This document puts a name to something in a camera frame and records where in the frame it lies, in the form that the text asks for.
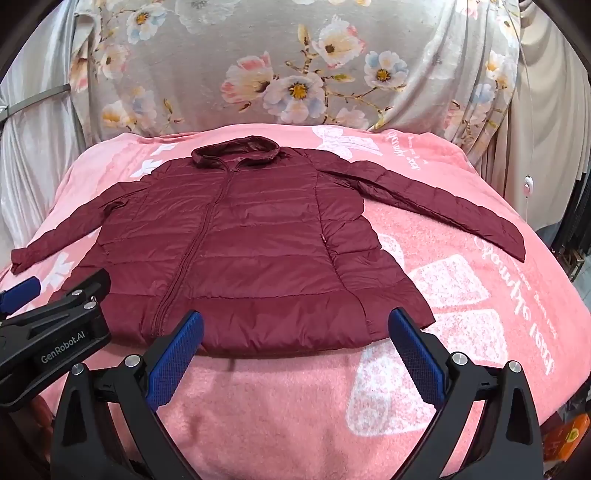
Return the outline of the maroon puffer jacket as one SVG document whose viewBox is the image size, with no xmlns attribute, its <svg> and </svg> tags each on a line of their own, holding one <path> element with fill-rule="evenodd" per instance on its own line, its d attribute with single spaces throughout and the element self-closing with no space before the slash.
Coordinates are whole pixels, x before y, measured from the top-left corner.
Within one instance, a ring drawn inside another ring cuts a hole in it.
<svg viewBox="0 0 591 480">
<path fill-rule="evenodd" d="M 189 311 L 211 355 L 300 355 L 386 338 L 404 309 L 432 310 L 363 214 L 372 199 L 478 236 L 523 260 L 517 227 L 489 209 L 370 161 L 249 136 L 199 147 L 120 182 L 11 254 L 20 274 L 88 234 L 64 290 L 108 272 L 114 339 L 148 345 Z"/>
</svg>

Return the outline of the orange box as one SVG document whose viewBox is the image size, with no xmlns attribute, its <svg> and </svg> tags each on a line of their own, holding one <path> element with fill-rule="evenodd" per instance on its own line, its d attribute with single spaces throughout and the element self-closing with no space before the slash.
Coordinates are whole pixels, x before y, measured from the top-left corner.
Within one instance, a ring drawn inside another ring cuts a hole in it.
<svg viewBox="0 0 591 480">
<path fill-rule="evenodd" d="M 566 462 L 590 428 L 590 418 L 583 413 L 543 437 L 545 469 Z"/>
</svg>

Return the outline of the silver grey curtain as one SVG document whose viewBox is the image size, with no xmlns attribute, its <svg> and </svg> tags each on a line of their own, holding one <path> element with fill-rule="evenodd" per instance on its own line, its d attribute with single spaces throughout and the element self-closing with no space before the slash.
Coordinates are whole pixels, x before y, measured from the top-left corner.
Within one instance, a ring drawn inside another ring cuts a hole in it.
<svg viewBox="0 0 591 480">
<path fill-rule="evenodd" d="M 74 98 L 88 87 L 95 22 L 84 1 L 40 1 L 19 28 L 18 50 L 2 66 L 1 107 L 55 86 L 70 91 L 1 123 L 1 263 L 25 246 L 52 208 L 57 188 L 86 147 Z"/>
</svg>

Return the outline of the grey floral bedsheet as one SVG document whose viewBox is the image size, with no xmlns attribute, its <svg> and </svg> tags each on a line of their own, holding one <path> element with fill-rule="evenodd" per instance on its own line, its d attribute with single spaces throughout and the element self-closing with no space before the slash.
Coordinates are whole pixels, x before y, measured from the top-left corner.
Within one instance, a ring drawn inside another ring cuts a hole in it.
<svg viewBox="0 0 591 480">
<path fill-rule="evenodd" d="M 80 1 L 88 144 L 240 123 L 431 132 L 471 160 L 513 97 L 515 1 Z"/>
</svg>

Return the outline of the beige curtain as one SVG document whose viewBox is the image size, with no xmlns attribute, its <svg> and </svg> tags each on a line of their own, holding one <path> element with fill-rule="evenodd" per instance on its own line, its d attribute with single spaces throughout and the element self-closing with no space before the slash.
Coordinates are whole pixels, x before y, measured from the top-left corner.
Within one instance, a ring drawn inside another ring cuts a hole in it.
<svg viewBox="0 0 591 480">
<path fill-rule="evenodd" d="M 562 221 L 589 170 L 590 84 L 582 61 L 550 17 L 522 1 L 517 85 L 477 164 L 483 178 L 533 230 Z M 524 178 L 533 193 L 524 195 Z"/>
</svg>

